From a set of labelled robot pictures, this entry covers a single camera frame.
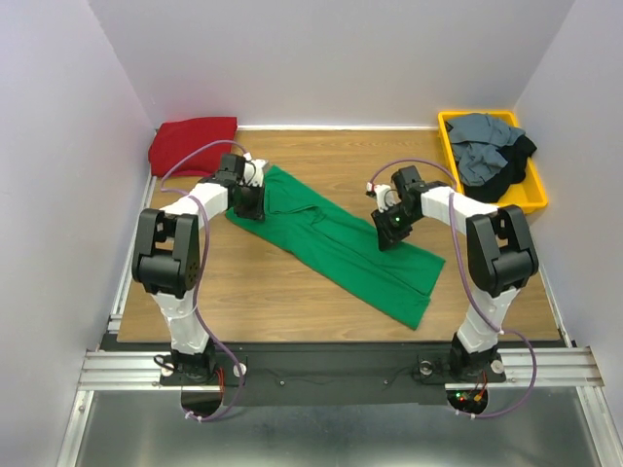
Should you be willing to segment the green t shirt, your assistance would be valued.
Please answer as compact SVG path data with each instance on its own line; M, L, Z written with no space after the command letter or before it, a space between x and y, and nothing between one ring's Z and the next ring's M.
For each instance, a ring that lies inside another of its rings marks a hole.
M292 254L357 299L415 330L445 260L409 243L382 252L375 228L278 166L265 176L265 219L226 218Z

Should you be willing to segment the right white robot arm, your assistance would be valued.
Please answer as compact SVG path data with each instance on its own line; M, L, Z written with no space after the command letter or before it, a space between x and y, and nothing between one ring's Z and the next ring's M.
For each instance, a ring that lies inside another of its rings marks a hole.
M459 379L501 374L497 344L508 332L504 319L539 268L523 210L495 207L446 183L426 182L411 160L392 174L390 184L368 181L366 194L377 204L372 219L382 251L408 237L423 218L448 225L453 239L465 237L466 247L455 254L469 308L453 336L448 369Z

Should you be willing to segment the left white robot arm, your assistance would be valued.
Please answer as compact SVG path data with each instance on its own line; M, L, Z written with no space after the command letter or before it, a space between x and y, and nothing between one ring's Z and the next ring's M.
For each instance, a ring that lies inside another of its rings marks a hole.
M265 174L269 163L225 154L214 174L163 208L145 208L138 218L131 274L158 305L170 335L170 353L155 358L163 379L206 384L222 373L214 358L215 339L198 318L204 270L200 234L228 211L242 219L265 218Z

